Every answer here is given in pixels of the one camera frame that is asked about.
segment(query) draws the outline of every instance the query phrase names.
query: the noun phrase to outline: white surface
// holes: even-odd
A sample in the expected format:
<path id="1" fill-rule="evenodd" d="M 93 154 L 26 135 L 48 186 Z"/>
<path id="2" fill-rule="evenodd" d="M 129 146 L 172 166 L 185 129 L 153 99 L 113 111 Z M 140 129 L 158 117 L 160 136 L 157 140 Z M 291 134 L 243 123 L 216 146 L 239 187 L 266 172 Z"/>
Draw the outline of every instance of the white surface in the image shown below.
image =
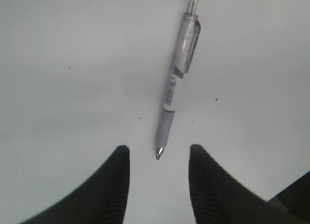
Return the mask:
<path id="1" fill-rule="evenodd" d="M 59 201 L 120 144 L 131 153 L 126 224 L 195 223 L 192 143 L 264 199 L 310 169 L 309 0 L 201 0 L 185 93 L 155 160 L 185 9 L 186 0 L 0 0 L 0 223 Z"/>

